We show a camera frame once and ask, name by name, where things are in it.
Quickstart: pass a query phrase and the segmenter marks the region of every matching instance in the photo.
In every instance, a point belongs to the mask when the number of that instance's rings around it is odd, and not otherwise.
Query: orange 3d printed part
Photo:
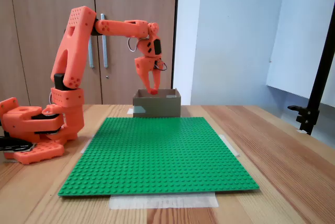
[[[0,102],[0,125],[4,129],[6,141],[12,139],[15,143],[12,144],[12,150],[15,151],[6,151],[5,157],[16,159],[22,164],[51,159],[63,155],[63,145],[68,140],[77,138],[77,133],[84,126],[84,92],[79,86],[91,35],[137,38],[135,50],[139,49],[143,56],[135,59],[136,71],[148,92],[157,94],[160,72],[166,70],[158,30],[156,23],[142,20],[97,20],[96,13],[88,7],[72,9],[51,72],[51,80],[54,82],[54,87],[51,88],[52,104],[45,109],[19,106],[14,97]],[[153,88],[150,87],[149,71],[152,71],[154,77]]]

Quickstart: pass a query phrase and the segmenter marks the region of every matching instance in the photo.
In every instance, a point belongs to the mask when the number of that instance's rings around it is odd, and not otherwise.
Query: green lego baseplate
[[[204,118],[106,118],[58,195],[258,188]]]

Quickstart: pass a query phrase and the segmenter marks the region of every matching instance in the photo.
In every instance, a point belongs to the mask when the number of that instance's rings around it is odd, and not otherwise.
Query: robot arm
[[[149,33],[148,22],[142,20],[98,20],[95,23],[95,29],[106,36],[146,38]]]
[[[143,20],[96,20],[96,13],[88,7],[72,9],[51,73],[55,88],[79,88],[86,65],[88,41],[91,34],[97,32],[98,35],[138,38],[137,49],[144,56],[135,59],[136,71],[148,92],[156,94],[160,85],[160,67],[164,64],[158,30],[156,23]],[[149,71],[154,74],[153,89],[149,83]]]

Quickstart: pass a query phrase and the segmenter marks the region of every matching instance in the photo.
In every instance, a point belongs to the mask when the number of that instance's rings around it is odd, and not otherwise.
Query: white tape
[[[110,209],[218,207],[215,193],[111,196]]]
[[[91,137],[91,138],[87,141],[86,145],[85,145],[84,148],[80,151],[80,153],[84,153],[84,152],[86,151],[88,145],[90,144],[90,142],[92,141],[93,138],[94,138],[94,135],[93,135],[93,137]]]
[[[228,149],[232,152],[232,154],[234,154],[235,157],[240,156],[240,154],[234,149],[234,147],[232,147],[232,145],[228,142],[228,140],[226,139],[226,137],[224,135],[220,134],[219,137],[225,143],[225,145],[228,147]]]
[[[127,114],[133,114],[134,113],[134,109],[133,108],[129,108],[127,111]]]
[[[297,130],[299,133],[307,133],[305,130]]]
[[[146,113],[146,110],[142,106],[134,106],[133,113]]]

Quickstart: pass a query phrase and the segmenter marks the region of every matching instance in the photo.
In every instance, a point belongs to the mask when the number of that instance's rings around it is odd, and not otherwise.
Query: white wall
[[[192,104],[260,105],[279,113],[284,93],[265,81],[281,2],[200,0]]]
[[[178,0],[173,87],[182,104],[191,103],[200,0]]]
[[[296,121],[298,113],[287,109],[289,105],[298,105],[306,107],[308,99],[291,93],[287,93],[287,97],[283,107],[281,119],[290,123],[299,129],[300,123]],[[320,115],[317,124],[314,126],[312,136],[327,145],[335,148],[335,108],[321,104]]]
[[[283,0],[267,84],[309,97],[335,0]],[[335,64],[322,102],[335,106]]]

